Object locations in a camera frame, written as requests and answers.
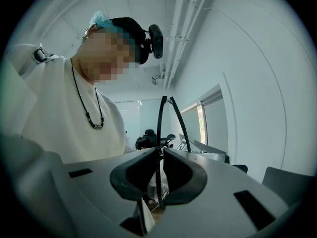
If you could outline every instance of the blue hair net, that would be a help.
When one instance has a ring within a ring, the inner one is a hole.
[[[96,24],[97,27],[103,27],[109,30],[111,33],[122,33],[123,38],[129,39],[129,44],[134,45],[135,40],[131,38],[128,32],[126,32],[122,27],[120,26],[115,26],[111,19],[108,19],[106,16],[103,15],[103,13],[98,10],[94,13],[94,16],[90,20],[90,25],[89,28]]]

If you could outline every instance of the ceiling pipe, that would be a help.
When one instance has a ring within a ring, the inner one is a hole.
[[[189,0],[189,4],[188,4],[188,8],[187,8],[187,12],[186,12],[186,16],[185,16],[185,20],[183,23],[183,28],[182,28],[182,32],[180,34],[181,38],[185,38],[186,37],[186,33],[190,24],[190,21],[192,19],[193,13],[194,13],[194,9],[196,6],[197,0]],[[175,58],[178,57],[178,54],[180,52],[182,45],[179,43],[175,56],[173,56],[173,53],[171,51],[169,51],[169,57],[170,59],[172,59],[172,57],[174,57],[174,62],[173,64],[175,64]],[[171,72],[172,72],[172,63],[170,61],[170,63],[168,63],[166,65],[166,72],[165,72],[165,78],[164,78],[164,83],[163,83],[163,88],[166,88],[167,82],[169,81],[169,78],[171,77]]]
[[[182,5],[184,3],[184,0],[176,0],[175,2],[175,9],[174,9],[174,15],[173,15],[173,22],[172,22],[172,28],[170,31],[170,37],[175,38],[177,29],[178,29],[178,23],[180,19],[180,15],[182,12]],[[166,78],[168,77],[168,72],[170,71],[172,67],[172,58],[174,55],[174,46],[175,46],[175,41],[171,40],[169,41],[168,45],[168,57],[167,57],[167,62],[166,62],[166,69],[165,69],[165,77],[164,77],[164,87],[166,86]]]
[[[189,36],[190,36],[190,34],[191,34],[192,30],[193,30],[194,24],[195,24],[195,22],[196,22],[196,20],[197,20],[197,17],[198,17],[198,15],[199,15],[199,13],[200,13],[200,11],[201,11],[201,9],[202,9],[204,3],[205,3],[205,0],[201,0],[200,4],[199,4],[199,6],[198,6],[198,9],[197,9],[197,11],[196,11],[196,14],[195,14],[195,16],[194,16],[194,18],[193,18],[193,20],[192,20],[192,23],[191,23],[191,25],[190,25],[190,27],[189,27],[189,30],[188,30],[187,35],[185,36],[185,38],[189,38]],[[170,77],[169,77],[169,79],[168,79],[167,88],[170,87],[171,81],[172,81],[172,79],[173,79],[173,77],[174,77],[174,75],[175,75],[175,73],[176,73],[176,70],[177,70],[179,61],[180,61],[180,59],[181,59],[181,57],[182,57],[182,55],[183,55],[184,49],[185,49],[185,47],[186,47],[186,44],[187,44],[187,42],[183,42],[183,43],[180,43],[180,44],[178,45],[178,48],[177,48],[177,51],[176,51],[176,56],[175,56],[175,58],[174,58],[173,67],[172,67],[172,69],[171,69],[171,75],[170,75]]]

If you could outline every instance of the man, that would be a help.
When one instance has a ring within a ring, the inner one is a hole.
[[[151,141],[147,137],[139,137],[135,142],[135,149],[142,150],[152,148]]]
[[[4,132],[21,128],[23,137],[58,153],[64,163],[135,151],[129,146],[118,108],[95,83],[116,79],[134,63],[145,63],[146,45],[145,33],[136,21],[107,20],[97,12],[72,58],[50,56],[28,44],[8,49],[7,67],[15,70],[7,73],[10,89],[4,89],[5,94],[22,90],[18,93],[21,106],[14,109]],[[154,225],[146,207],[145,223],[148,230]]]

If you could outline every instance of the black necklace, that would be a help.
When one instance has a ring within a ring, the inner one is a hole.
[[[74,73],[74,67],[73,67],[73,61],[70,59],[71,61],[71,69],[73,71],[73,76],[74,76],[74,81],[75,81],[75,85],[76,85],[76,88],[77,88],[77,92],[78,92],[78,95],[79,95],[79,98],[81,100],[81,103],[83,104],[83,107],[86,111],[86,116],[87,116],[87,119],[88,119],[88,122],[90,123],[90,125],[92,126],[92,128],[94,129],[102,129],[103,126],[104,126],[104,118],[103,118],[103,113],[101,112],[101,108],[100,108],[100,104],[99,104],[99,100],[98,100],[98,95],[97,95],[97,90],[95,88],[95,92],[96,92],[96,98],[97,98],[97,101],[98,101],[98,106],[99,106],[99,110],[100,110],[100,115],[101,115],[101,125],[98,125],[98,124],[94,124],[91,119],[90,119],[90,115],[84,105],[84,102],[83,102],[83,99],[81,98],[80,96],[80,93],[79,93],[79,90],[78,90],[78,86],[77,86],[77,82],[76,82],[76,79],[75,79],[75,73]]]

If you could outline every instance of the window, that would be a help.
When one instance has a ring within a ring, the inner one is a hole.
[[[221,90],[182,112],[191,148],[194,140],[228,153],[228,124]]]
[[[155,134],[157,133],[160,103],[161,100],[116,103],[132,147],[134,147],[137,138],[144,135],[146,129],[152,129]],[[170,124],[169,105],[165,105],[162,116],[161,137],[167,137],[167,135],[172,134]]]
[[[228,153],[228,124],[223,96],[203,102],[207,128],[207,145]]]

